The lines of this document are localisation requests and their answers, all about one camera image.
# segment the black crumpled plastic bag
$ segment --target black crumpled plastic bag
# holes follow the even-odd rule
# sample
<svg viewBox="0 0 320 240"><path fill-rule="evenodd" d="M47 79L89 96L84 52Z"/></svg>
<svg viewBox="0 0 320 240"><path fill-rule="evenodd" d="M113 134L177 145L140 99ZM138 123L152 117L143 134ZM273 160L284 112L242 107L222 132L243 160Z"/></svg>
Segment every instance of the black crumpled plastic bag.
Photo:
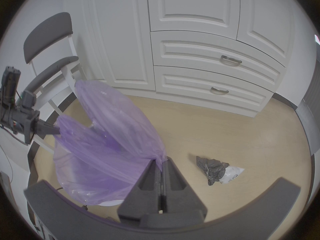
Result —
<svg viewBox="0 0 320 240"><path fill-rule="evenodd" d="M204 171L208 177L208 185L212 186L214 182L218 182L226 172L229 166L227 162L221 162L216 159L207 159L197 156L197 166Z"/></svg>

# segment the purple plastic bag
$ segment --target purple plastic bag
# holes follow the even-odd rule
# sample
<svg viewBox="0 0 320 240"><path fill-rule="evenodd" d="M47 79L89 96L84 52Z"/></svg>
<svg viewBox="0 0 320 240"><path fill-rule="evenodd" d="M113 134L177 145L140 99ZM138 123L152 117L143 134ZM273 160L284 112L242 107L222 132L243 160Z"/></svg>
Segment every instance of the purple plastic bag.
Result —
<svg viewBox="0 0 320 240"><path fill-rule="evenodd" d="M124 199L150 159L162 169L165 147L142 111L118 90L82 80L75 90L93 126L58 117L53 157L58 181L86 205Z"/></svg>

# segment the drawer handle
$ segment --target drawer handle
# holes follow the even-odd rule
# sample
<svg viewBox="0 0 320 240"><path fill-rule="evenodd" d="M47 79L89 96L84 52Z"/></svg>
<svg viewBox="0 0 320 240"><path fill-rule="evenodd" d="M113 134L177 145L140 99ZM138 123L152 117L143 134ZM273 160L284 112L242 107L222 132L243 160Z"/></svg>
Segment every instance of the drawer handle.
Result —
<svg viewBox="0 0 320 240"><path fill-rule="evenodd" d="M211 87L211 90L216 91L216 92L220 92L220 93L222 93L222 94L228 94L228 93L229 93L228 90L218 90L218 89L216 89L216 88L214 88L214 87Z"/></svg>
<svg viewBox="0 0 320 240"><path fill-rule="evenodd" d="M236 62L237 66L239 66L242 63L242 60L239 60L239 59L236 59L236 58L230 58L230 57L228 57L226 55L222 55L221 56L221 60L223 60L223 59L228 60L228 61L232 61L232 62Z"/></svg>

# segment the white plastic wrapper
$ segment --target white plastic wrapper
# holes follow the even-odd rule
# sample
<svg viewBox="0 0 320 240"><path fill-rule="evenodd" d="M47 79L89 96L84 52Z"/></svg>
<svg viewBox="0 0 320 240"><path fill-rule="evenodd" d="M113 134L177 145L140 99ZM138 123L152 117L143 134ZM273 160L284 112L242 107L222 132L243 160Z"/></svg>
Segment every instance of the white plastic wrapper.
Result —
<svg viewBox="0 0 320 240"><path fill-rule="evenodd" d="M244 171L243 168L235 167L235 166L228 166L226 168L225 174L219 180L219 182L221 182L222 184L229 183L233 179L237 178L243 171Z"/></svg>

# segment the beige floor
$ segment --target beige floor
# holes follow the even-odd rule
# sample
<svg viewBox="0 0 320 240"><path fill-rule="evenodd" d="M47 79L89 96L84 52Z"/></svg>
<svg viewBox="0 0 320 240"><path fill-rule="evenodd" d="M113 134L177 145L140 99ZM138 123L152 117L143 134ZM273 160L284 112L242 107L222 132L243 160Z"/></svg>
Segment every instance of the beige floor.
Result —
<svg viewBox="0 0 320 240"><path fill-rule="evenodd" d="M298 218L309 193L311 160L304 130L293 109L272 98L262 112L250 118L163 100L134 96L130 99L154 125L168 156L208 208L206 222L248 204L279 177L300 186L301 192L269 239L278 239ZM91 124L77 100L65 114L86 126ZM46 141L54 144L52 136L47 136ZM228 184L208 186L206 176L196 166L196 156L215 158L245 171ZM34 161L39 180L60 187L52 154L40 148ZM60 192L71 200L63 189ZM101 217L118 219L118 206L88 208Z"/></svg>

